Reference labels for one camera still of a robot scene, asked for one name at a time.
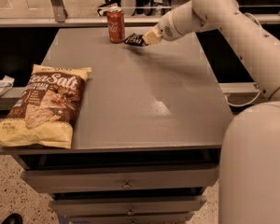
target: cabinet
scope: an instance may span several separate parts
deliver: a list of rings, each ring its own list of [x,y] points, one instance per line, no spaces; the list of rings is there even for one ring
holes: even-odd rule
[[[0,154],[50,194],[58,215],[74,223],[185,222],[202,207],[232,114],[195,34],[131,48],[111,44],[106,28],[61,29],[43,64],[92,68],[72,148]]]

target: speckled floor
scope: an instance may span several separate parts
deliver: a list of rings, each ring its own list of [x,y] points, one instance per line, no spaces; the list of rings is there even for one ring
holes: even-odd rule
[[[50,196],[38,194],[21,180],[22,168],[9,156],[0,156],[0,224],[11,213],[22,215],[24,224],[58,224],[49,208]],[[207,203],[187,224],[217,224],[218,182],[204,195]]]

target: brown bag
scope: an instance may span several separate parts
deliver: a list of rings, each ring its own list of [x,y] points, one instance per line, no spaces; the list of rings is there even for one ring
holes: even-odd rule
[[[70,148],[90,71],[35,65],[20,100],[0,122],[0,144]]]

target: drawer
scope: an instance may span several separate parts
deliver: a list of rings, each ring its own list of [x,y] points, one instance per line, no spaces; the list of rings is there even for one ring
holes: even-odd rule
[[[73,222],[88,222],[91,224],[150,224],[150,223],[185,223],[193,217],[194,213],[172,213],[161,215],[134,215],[132,217],[109,216],[109,217],[70,217]]]
[[[60,216],[131,217],[160,213],[186,213],[199,210],[204,196],[144,197],[52,201],[49,206]]]
[[[25,171],[21,178],[40,193],[208,187],[218,166],[191,164],[53,171]]]

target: red can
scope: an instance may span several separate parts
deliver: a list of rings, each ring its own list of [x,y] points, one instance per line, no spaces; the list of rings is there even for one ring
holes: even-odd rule
[[[124,14],[120,7],[112,7],[106,13],[110,41],[120,43],[124,40]]]

